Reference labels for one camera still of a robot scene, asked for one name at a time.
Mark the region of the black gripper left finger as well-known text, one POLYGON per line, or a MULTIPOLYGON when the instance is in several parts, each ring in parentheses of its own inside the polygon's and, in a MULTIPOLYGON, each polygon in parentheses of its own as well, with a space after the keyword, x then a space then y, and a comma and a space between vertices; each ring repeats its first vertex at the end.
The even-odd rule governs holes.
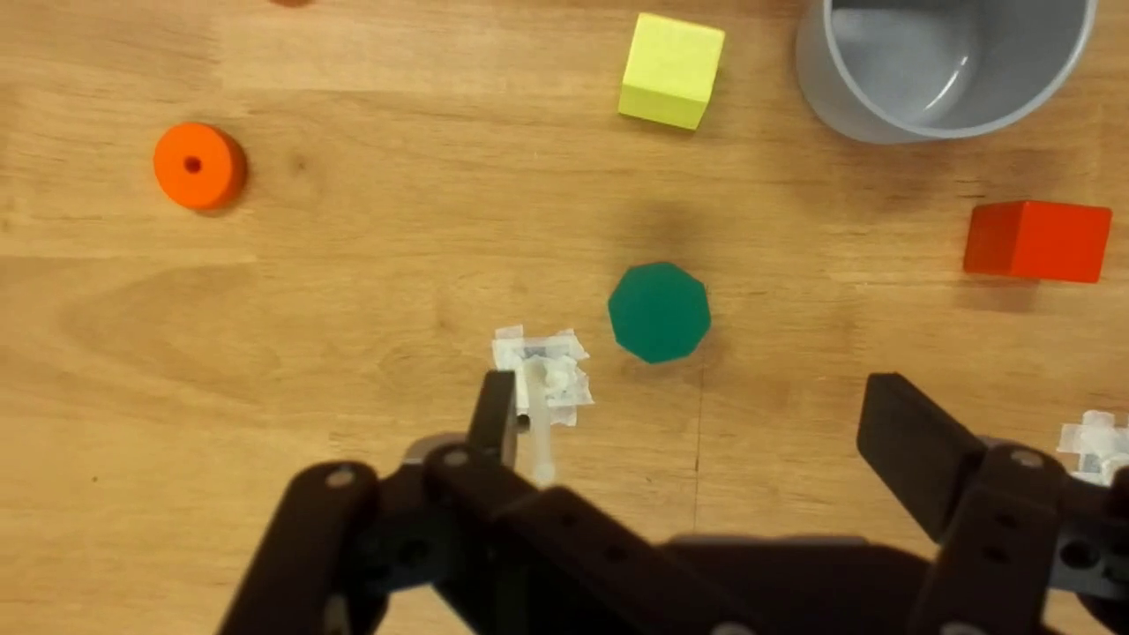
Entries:
POLYGON ((220 635, 377 635, 405 590, 434 590, 471 635, 610 635, 591 503, 518 476, 514 425, 514 373, 486 370, 469 431, 390 476, 352 460, 295 471, 220 635))

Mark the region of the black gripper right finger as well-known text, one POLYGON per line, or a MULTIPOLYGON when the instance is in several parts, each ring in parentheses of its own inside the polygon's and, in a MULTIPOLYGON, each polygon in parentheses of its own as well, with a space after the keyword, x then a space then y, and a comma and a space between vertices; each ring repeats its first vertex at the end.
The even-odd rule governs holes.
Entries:
POLYGON ((1083 483, 1019 442, 977 438, 902 373, 871 373, 858 450, 933 541, 915 635, 1049 635, 1052 590, 1129 635, 1129 480, 1083 483))

